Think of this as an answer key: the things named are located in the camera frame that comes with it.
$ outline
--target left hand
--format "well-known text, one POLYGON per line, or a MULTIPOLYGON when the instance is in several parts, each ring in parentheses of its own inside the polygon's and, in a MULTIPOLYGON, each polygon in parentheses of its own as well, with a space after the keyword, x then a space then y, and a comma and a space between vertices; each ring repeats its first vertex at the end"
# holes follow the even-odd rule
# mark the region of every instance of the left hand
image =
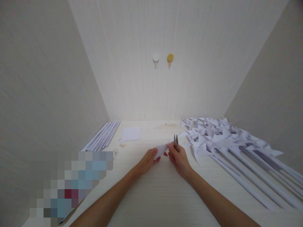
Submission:
POLYGON ((154 158, 156 157, 158 153, 158 148, 152 148, 149 149, 146 154, 143 156, 143 158, 140 160, 140 162, 134 167, 134 170, 139 174, 139 176, 144 175, 147 173, 150 168, 156 163, 160 161, 161 157, 158 157, 156 160, 154 158))

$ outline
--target textured wallpaper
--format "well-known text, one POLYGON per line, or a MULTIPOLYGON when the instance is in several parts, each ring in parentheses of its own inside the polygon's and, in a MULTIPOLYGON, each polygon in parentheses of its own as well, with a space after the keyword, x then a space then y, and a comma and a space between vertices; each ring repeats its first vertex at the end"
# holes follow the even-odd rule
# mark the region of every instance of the textured wallpaper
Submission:
POLYGON ((303 173, 303 2, 283 11, 225 116, 303 173))
POLYGON ((0 80, 0 226, 21 226, 54 187, 49 161, 77 160, 109 120, 66 1, 1 2, 0 80))
POLYGON ((287 2, 69 0, 111 120, 223 116, 287 2))

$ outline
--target right hand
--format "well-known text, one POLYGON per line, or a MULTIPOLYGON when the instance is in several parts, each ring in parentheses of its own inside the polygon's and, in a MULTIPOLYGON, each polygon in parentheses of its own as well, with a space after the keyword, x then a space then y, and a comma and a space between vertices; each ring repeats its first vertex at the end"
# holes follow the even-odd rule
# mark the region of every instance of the right hand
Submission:
POLYGON ((183 177, 185 180, 189 173, 193 170, 190 166, 186 152, 182 146, 179 145, 179 152, 174 148, 174 143, 169 143, 168 145, 168 156, 171 162, 174 164, 177 172, 183 177))

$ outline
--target small scissors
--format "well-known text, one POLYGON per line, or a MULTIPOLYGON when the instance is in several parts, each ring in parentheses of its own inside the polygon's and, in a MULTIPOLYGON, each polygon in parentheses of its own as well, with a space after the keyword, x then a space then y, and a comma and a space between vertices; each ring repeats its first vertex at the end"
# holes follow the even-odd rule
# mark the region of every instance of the small scissors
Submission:
POLYGON ((177 152, 179 152, 179 143, 178 143, 178 136, 177 135, 174 135, 174 148, 177 150, 177 152))

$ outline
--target white table surface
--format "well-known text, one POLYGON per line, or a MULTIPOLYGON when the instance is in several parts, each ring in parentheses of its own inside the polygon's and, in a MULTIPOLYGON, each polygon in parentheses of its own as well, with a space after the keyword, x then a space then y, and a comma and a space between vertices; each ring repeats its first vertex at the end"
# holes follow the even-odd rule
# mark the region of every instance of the white table surface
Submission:
MULTIPOLYGON (((148 149, 168 143, 173 140, 174 134, 179 135, 187 130, 185 127, 181 128, 180 123, 179 120, 122 121, 109 147, 104 149, 104 151, 114 149, 119 151, 114 158, 113 170, 107 171, 106 177, 83 200, 64 227, 70 226, 92 203, 116 184, 139 162, 148 149), (126 147, 119 147, 118 139, 121 138, 123 129, 138 126, 141 127, 141 139, 124 142, 126 147)), ((179 138, 179 144, 184 142, 187 142, 187 138, 179 138)), ((286 206, 284 210, 254 187, 276 207, 276 211, 269 211, 210 157, 200 156, 201 165, 199 165, 194 159, 191 148, 184 148, 192 168, 261 226, 303 226, 302 213, 282 199, 286 206)), ((220 225, 192 187, 178 175, 169 158, 162 156, 160 162, 128 191, 108 226, 220 225)))

